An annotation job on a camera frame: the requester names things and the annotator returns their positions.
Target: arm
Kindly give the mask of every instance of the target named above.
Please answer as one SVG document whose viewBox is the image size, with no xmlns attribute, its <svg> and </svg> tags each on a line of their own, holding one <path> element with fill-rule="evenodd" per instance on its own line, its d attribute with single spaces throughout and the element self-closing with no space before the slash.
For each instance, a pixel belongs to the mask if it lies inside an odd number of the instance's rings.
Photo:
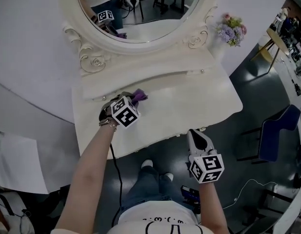
<svg viewBox="0 0 301 234">
<path fill-rule="evenodd" d="M 214 234 L 229 234 L 224 212 L 213 183 L 199 185 L 201 224 Z"/>
<path fill-rule="evenodd" d="M 56 229 L 92 234 L 114 127 L 101 126 L 83 152 Z"/>
<path fill-rule="evenodd" d="M 87 4 L 86 0 L 79 0 L 84 12 L 88 15 L 89 18 L 96 16 L 96 13 L 91 9 Z"/>
</svg>

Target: lavender flower bouquet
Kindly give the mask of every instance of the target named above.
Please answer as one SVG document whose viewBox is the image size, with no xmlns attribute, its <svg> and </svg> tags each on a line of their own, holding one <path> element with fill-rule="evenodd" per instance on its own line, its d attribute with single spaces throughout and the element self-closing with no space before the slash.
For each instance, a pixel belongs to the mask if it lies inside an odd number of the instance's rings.
<svg viewBox="0 0 301 234">
<path fill-rule="evenodd" d="M 219 37 L 230 46 L 240 46 L 241 41 L 247 33 L 246 27 L 242 24 L 241 18 L 223 15 L 223 22 L 216 27 Z"/>
</svg>

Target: white paper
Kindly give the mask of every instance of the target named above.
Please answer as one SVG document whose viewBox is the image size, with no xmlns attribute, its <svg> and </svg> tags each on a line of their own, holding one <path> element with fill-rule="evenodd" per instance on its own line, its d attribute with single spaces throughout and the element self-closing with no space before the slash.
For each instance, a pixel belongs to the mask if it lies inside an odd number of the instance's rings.
<svg viewBox="0 0 301 234">
<path fill-rule="evenodd" d="M 0 151 L 0 186 L 21 192 L 48 193 L 35 140 L 4 135 Z"/>
</svg>

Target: white cable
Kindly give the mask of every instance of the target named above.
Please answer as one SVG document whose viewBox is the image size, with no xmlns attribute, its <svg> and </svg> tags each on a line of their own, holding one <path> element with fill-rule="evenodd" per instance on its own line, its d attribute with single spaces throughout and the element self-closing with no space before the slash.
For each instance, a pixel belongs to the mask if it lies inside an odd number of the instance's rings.
<svg viewBox="0 0 301 234">
<path fill-rule="evenodd" d="M 240 190 L 240 192 L 239 192 L 239 194 L 238 194 L 238 197 L 234 199 L 235 202 L 234 202 L 233 204 L 229 205 L 229 206 L 224 207 L 223 210 L 226 209 L 226 208 L 228 208 L 228 207 L 233 206 L 234 204 L 236 204 L 236 202 L 237 202 L 237 200 L 239 199 L 240 194 L 242 193 L 243 189 L 245 188 L 245 186 L 247 185 L 247 183 L 248 183 L 249 181 L 251 181 L 251 180 L 255 181 L 256 183 L 258 183 L 259 185 L 262 185 L 262 186 L 265 186 L 265 185 L 270 184 L 270 183 L 273 183 L 273 184 L 277 185 L 277 183 L 275 183 L 275 182 L 268 182 L 268 183 L 266 183 L 266 184 L 263 185 L 263 184 L 259 183 L 258 181 L 256 181 L 255 179 L 251 178 L 251 179 L 248 180 L 248 181 L 246 182 L 246 184 L 242 187 L 242 189 Z"/>
</svg>

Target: jeans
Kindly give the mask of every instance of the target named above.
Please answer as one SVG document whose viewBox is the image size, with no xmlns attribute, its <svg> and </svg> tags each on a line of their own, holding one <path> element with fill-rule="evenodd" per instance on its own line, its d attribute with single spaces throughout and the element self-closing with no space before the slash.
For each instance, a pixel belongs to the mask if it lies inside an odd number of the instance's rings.
<svg viewBox="0 0 301 234">
<path fill-rule="evenodd" d="M 180 189 L 176 188 L 170 178 L 159 173 L 151 166 L 145 166 L 139 172 L 137 182 L 122 201 L 121 213 L 127 209 L 148 202 L 172 200 L 190 210 L 193 207 L 184 203 Z"/>
<path fill-rule="evenodd" d="M 114 29 L 122 29 L 122 15 L 120 8 L 118 7 L 118 0 L 109 0 L 103 4 L 100 4 L 98 6 L 92 7 L 92 10 L 98 14 L 105 10 L 110 10 L 113 14 L 114 20 L 112 20 L 112 25 Z"/>
</svg>

